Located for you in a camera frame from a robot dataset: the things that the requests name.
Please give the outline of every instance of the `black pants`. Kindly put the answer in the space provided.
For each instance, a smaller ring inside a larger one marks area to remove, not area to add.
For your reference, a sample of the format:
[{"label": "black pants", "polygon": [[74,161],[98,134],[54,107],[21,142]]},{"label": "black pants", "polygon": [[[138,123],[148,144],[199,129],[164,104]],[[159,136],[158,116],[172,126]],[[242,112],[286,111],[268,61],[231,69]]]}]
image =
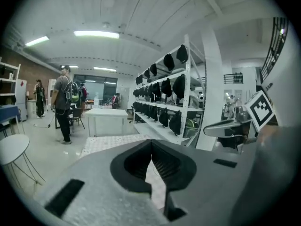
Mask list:
[{"label": "black pants", "polygon": [[41,99],[38,99],[36,102],[36,106],[37,106],[37,116],[41,117],[42,114],[44,114],[44,104],[43,101]]},{"label": "black pants", "polygon": [[64,141],[70,141],[70,125],[68,120],[69,110],[55,109],[56,118],[60,124],[62,134],[64,136]]}]

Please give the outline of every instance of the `brick wall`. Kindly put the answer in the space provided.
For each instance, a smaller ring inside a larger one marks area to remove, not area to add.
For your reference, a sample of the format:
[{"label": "brick wall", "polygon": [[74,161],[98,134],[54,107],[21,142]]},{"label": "brick wall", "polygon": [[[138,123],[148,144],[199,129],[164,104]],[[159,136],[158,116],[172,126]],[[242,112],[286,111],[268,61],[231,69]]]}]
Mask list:
[{"label": "brick wall", "polygon": [[[19,66],[19,64],[21,64],[19,79],[27,81],[26,91],[29,91],[29,98],[34,98],[33,89],[37,79],[42,81],[42,85],[45,89],[45,96],[47,98],[48,81],[50,79],[56,79],[59,76],[58,73],[49,70],[48,68],[45,68],[5,47],[0,47],[0,57],[2,57],[2,62],[4,63],[14,66]],[[4,74],[4,76],[1,75],[0,77],[8,78],[8,76],[5,75],[6,74]]]}]

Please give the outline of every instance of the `white ceiling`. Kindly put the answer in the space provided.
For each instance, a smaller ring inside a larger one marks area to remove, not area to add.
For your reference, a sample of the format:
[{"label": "white ceiling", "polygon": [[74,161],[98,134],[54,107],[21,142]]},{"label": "white ceiling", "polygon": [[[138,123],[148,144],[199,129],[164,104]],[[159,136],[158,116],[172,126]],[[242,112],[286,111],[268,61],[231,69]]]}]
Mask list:
[{"label": "white ceiling", "polygon": [[[186,27],[243,1],[248,0],[24,0],[11,25],[21,44],[50,38],[24,49],[48,64],[102,66],[136,76]],[[119,32],[120,39],[75,37],[75,30]],[[221,28],[216,36],[222,48],[268,43],[263,33],[262,20],[257,19]],[[202,50],[199,33],[192,40]]]}]

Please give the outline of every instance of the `round stool top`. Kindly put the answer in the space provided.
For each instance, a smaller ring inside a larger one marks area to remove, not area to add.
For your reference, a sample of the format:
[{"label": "round stool top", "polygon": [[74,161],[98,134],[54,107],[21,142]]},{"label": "round stool top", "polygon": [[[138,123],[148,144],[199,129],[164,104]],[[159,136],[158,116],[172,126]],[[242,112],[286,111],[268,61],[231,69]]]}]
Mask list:
[{"label": "round stool top", "polygon": [[6,137],[0,141],[0,164],[6,165],[19,156],[27,149],[29,138],[23,134],[16,134]]}]

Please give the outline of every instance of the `blue table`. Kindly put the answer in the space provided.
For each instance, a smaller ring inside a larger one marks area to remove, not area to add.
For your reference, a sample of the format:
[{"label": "blue table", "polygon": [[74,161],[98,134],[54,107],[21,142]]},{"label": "blue table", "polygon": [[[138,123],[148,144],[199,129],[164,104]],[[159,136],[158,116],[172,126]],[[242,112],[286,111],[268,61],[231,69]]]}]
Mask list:
[{"label": "blue table", "polygon": [[15,118],[17,127],[18,127],[18,133],[20,134],[20,128],[19,128],[19,122],[18,122],[18,116],[19,116],[19,109],[16,105],[4,105],[0,107],[0,123],[4,123],[10,119]]}]

